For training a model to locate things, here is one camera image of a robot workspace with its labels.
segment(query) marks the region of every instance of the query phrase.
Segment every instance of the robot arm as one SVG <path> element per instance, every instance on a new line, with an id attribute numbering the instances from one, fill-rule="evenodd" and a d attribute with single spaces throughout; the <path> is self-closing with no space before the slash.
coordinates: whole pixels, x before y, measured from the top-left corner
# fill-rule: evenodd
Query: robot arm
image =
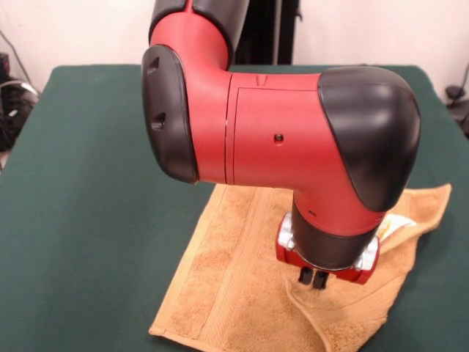
<path id="1" fill-rule="evenodd" d="M 379 254 L 376 229 L 416 158 L 413 92 L 377 67 L 228 72 L 247 7 L 157 1 L 142 65 L 153 153 L 182 182 L 292 189 L 277 258 L 364 283 Z"/>

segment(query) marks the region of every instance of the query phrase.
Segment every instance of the towel label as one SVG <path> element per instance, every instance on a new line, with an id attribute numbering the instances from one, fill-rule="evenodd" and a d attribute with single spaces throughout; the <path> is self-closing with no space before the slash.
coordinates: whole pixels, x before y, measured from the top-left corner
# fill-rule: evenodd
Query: towel label
<path id="1" fill-rule="evenodd" d="M 409 219 L 402 215 L 387 214 L 378 227 L 377 235 L 380 242 L 383 242 L 386 238 L 396 232 L 398 229 L 407 226 L 416 226 L 417 223 L 412 219 Z"/>

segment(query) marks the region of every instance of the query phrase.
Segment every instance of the table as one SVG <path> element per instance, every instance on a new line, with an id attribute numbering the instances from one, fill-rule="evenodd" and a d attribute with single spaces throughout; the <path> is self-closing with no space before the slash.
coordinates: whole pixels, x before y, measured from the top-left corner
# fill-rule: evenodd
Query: table
<path id="1" fill-rule="evenodd" d="M 465 351 L 468 142 L 422 70 L 388 68 L 421 109 L 409 187 L 451 182 L 454 193 L 439 229 L 420 240 L 388 323 L 363 350 Z M 213 185 L 166 177 L 143 121 L 140 67 L 53 72 L 0 177 L 1 351 L 190 350 L 147 329 Z"/>

